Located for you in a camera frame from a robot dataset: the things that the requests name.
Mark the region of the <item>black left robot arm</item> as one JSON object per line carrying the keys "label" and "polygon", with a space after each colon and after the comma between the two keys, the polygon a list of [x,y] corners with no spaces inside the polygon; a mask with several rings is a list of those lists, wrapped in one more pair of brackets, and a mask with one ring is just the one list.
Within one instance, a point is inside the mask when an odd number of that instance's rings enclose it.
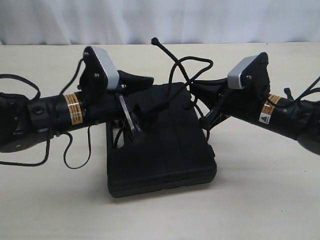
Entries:
{"label": "black left robot arm", "polygon": [[119,70],[115,90],[107,80],[84,71],[78,91],[28,99],[15,93],[0,94],[0,151],[14,153],[51,140],[54,136],[109,121],[123,121],[120,96],[149,89],[154,78]]}

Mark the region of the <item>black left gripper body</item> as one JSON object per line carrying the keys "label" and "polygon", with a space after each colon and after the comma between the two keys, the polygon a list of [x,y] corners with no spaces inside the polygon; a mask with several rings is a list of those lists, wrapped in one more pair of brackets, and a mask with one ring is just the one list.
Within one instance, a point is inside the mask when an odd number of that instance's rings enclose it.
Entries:
{"label": "black left gripper body", "polygon": [[97,95],[85,90],[79,94],[84,108],[84,122],[87,125],[119,121],[128,131],[132,143],[139,144],[144,140],[138,115],[126,103],[123,95],[106,91]]}

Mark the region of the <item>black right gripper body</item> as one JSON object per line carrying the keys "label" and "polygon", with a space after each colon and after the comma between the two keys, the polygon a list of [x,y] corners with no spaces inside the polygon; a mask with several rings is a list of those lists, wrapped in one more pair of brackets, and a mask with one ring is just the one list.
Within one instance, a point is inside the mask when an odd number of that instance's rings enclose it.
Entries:
{"label": "black right gripper body", "polygon": [[265,102],[265,94],[254,89],[226,89],[223,92],[205,90],[198,98],[208,107],[209,112],[199,119],[204,130],[211,130],[229,117],[258,125]]}

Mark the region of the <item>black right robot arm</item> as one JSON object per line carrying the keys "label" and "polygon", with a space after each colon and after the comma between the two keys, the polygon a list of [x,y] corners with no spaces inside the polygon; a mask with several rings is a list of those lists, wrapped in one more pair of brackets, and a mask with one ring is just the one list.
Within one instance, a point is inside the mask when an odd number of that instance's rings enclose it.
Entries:
{"label": "black right robot arm", "polygon": [[298,142],[313,154],[320,153],[320,103],[305,100],[319,88],[308,87],[302,95],[292,98],[270,93],[269,80],[257,80],[243,89],[231,89],[226,79],[197,80],[190,92],[209,109],[200,118],[200,126],[211,130],[229,117],[269,130]]}

